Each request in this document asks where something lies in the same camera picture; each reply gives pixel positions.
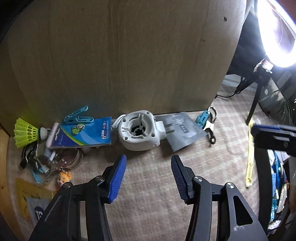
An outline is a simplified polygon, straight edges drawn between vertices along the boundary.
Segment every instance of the blue card package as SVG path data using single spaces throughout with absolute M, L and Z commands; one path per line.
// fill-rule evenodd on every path
M 111 144 L 111 117 L 94 119 L 89 124 L 59 125 L 51 149 L 79 148 Z

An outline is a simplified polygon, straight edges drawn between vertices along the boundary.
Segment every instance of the blue clothespin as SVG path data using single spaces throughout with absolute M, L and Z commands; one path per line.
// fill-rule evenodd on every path
M 64 119 L 64 122 L 66 125 L 70 124 L 89 124 L 94 121 L 94 119 L 90 116 L 79 116 L 82 112 L 85 112 L 88 110 L 88 106 L 82 107 L 81 109 L 77 110 L 76 112 L 67 115 Z
M 196 123 L 203 129 L 207 122 L 208 117 L 210 116 L 210 112 L 205 110 L 201 115 L 196 118 Z

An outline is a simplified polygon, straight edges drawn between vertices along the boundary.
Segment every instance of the wooden surface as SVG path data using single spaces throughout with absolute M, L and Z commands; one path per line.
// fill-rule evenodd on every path
M 50 128 L 84 105 L 95 118 L 204 110 L 245 10 L 246 0 L 35 0 L 1 43 L 0 122 L 13 134 L 18 117 Z
M 6 156 L 9 136 L 3 129 L 0 128 L 0 212 L 6 221 L 9 228 L 12 230 L 14 235 L 23 240 L 23 236 L 15 217 L 14 210 L 9 199 L 9 192 L 7 187 L 7 176 L 6 176 Z
M 219 94 L 227 96 L 235 88 L 222 85 Z M 213 105 L 218 111 L 214 123 L 216 144 L 208 137 L 173 153 L 167 140 L 148 151 L 129 151 L 119 140 L 114 145 L 92 148 L 83 156 L 80 165 L 71 171 L 74 185 L 85 183 L 113 165 L 118 155 L 125 154 L 128 160 L 124 178 L 117 196 L 111 205 L 105 205 L 113 241 L 181 241 L 185 240 L 193 205 L 185 205 L 180 198 L 171 170 L 171 157 L 178 154 L 185 166 L 192 168 L 211 183 L 224 185 L 232 182 L 243 194 L 255 214 L 259 211 L 259 187 L 256 165 L 253 170 L 253 185 L 246 188 L 245 175 L 248 159 L 248 126 L 246 113 L 250 110 L 254 92 L 244 90 L 229 99 L 216 98 Z M 195 120 L 202 112 L 188 112 Z M 257 105 L 253 118 L 266 125 L 275 124 Z M 33 223 L 21 216 L 15 191 L 16 177 L 36 183 L 29 169 L 19 170 L 22 150 L 16 148 L 13 137 L 9 139 L 7 153 L 7 180 L 9 194 L 17 214 L 20 229 L 28 240 Z M 47 186 L 57 188 L 57 174 L 51 176 Z M 81 202 L 81 234 L 86 238 L 85 205 Z M 213 203 L 210 241 L 216 240 L 217 204 Z

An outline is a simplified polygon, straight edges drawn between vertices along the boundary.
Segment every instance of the badminton shuttlecock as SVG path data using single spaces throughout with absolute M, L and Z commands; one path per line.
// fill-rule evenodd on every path
M 48 136 L 48 131 L 44 127 L 36 128 L 21 118 L 17 119 L 14 133 L 15 145 L 18 148 L 26 146 L 36 140 L 45 140 Z

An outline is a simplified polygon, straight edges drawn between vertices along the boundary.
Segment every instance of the yellow ruler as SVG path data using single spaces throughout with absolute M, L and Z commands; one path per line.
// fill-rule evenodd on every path
M 247 171 L 246 171 L 246 187 L 252 186 L 252 173 L 253 173 L 253 166 L 254 166 L 254 138 L 251 134 L 251 128 L 253 126 L 253 118 L 250 119 L 248 131 L 249 131 L 249 153 L 248 153 L 248 164 L 247 164 Z

